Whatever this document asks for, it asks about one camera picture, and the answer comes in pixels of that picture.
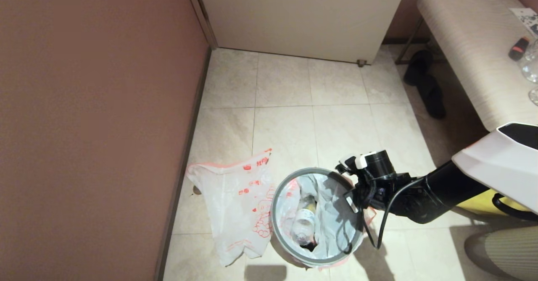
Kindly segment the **white door panel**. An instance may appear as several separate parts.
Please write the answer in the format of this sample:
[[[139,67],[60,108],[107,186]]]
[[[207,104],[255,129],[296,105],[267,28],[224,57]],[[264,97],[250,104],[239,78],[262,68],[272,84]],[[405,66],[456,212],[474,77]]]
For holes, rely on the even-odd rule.
[[[401,0],[195,0],[220,48],[373,61]]]

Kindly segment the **black slipper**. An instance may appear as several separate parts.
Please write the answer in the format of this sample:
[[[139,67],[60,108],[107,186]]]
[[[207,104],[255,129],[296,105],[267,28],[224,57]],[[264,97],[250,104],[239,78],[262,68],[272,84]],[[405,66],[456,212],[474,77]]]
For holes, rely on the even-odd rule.
[[[404,74],[403,81],[416,86],[427,75],[433,64],[433,54],[428,50],[420,50],[413,54],[409,66]]]
[[[417,84],[417,90],[425,105],[427,113],[432,118],[443,119],[446,117],[443,93],[434,76],[423,76]]]

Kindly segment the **black remote with red button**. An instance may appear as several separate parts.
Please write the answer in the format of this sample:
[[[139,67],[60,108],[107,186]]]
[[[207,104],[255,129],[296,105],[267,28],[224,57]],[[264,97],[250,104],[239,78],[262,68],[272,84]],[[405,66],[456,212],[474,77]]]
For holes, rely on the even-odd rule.
[[[509,50],[509,53],[508,53],[509,58],[515,62],[520,61],[526,55],[527,47],[529,45],[530,45],[529,37],[519,38],[519,40]]]

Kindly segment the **printed paper card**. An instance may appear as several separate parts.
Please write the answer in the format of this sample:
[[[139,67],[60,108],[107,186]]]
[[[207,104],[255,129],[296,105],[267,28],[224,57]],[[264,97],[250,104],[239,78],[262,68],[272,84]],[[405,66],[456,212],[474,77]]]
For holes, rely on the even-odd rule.
[[[510,8],[509,10],[538,39],[538,13],[532,8]]]

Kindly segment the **clear plastic bottle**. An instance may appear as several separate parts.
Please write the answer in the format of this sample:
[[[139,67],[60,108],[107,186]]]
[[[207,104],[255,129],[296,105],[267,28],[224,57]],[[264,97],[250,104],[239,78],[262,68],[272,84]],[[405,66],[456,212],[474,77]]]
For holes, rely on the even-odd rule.
[[[291,228],[291,237],[302,248],[309,249],[315,245],[316,206],[317,202],[312,195],[302,197],[298,204]]]

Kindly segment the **beige wood-grain bench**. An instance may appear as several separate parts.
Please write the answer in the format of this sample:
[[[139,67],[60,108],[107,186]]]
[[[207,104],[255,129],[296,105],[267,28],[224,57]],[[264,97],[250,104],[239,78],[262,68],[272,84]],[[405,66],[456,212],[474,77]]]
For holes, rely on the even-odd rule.
[[[508,122],[538,125],[538,106],[528,97],[533,83],[523,77],[509,50],[528,34],[513,14],[519,0],[417,0],[483,126]]]

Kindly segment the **dark baseboard strip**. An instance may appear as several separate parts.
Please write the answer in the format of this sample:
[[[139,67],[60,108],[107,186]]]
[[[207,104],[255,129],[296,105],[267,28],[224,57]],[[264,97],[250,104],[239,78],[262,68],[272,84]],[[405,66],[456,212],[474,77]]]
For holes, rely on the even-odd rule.
[[[169,246],[170,246],[171,236],[173,232],[175,217],[177,213],[177,207],[180,200],[183,180],[186,174],[188,157],[190,155],[190,149],[191,149],[193,137],[195,134],[196,121],[197,121],[199,110],[200,110],[200,103],[203,97],[204,85],[206,83],[207,73],[209,70],[210,58],[211,58],[212,53],[213,53],[213,49],[211,47],[208,47],[206,51],[206,55],[204,57],[203,69],[200,74],[199,82],[196,88],[194,105],[192,107],[192,111],[190,115],[190,122],[187,127],[186,141],[184,144],[183,151],[181,153],[179,170],[177,172],[177,179],[174,184],[174,189],[171,195],[171,202],[169,204],[169,210],[167,213],[163,239],[161,241],[161,245],[159,249],[160,255],[156,262],[156,270],[153,277],[153,281],[163,281],[163,278],[164,278],[164,272],[165,272],[166,262],[167,262],[168,252],[169,252]]]

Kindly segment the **yellow fabric bag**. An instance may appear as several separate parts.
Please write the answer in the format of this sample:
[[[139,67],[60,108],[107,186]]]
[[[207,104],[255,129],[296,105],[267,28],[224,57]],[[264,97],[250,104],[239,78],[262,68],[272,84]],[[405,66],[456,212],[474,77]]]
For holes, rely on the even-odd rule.
[[[509,216],[507,213],[503,212],[493,204],[493,197],[496,194],[496,191],[487,189],[479,194],[471,196],[471,193],[476,193],[477,189],[462,189],[459,193],[459,198],[468,197],[466,200],[459,202],[456,207],[467,210],[477,215],[501,215]]]

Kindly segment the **white red-printed bag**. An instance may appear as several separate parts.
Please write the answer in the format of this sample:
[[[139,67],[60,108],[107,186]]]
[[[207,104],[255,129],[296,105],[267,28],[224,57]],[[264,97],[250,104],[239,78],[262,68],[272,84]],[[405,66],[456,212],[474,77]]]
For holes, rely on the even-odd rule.
[[[240,256],[263,256],[272,236],[270,222],[276,194],[269,162],[272,150],[231,165],[192,164],[187,178],[206,205],[214,247],[221,266]]]

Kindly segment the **white trash bag with rubbish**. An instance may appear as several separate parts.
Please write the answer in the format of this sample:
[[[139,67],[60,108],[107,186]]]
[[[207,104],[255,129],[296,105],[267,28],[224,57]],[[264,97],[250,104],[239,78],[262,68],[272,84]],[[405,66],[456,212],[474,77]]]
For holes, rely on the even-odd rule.
[[[358,249],[377,213],[372,208],[353,212],[345,201],[352,187],[345,176],[322,168],[298,170],[277,185],[270,221],[274,246],[286,261],[306,269],[328,269],[343,264]],[[309,249],[291,237],[298,204],[307,195],[317,202],[315,245]]]

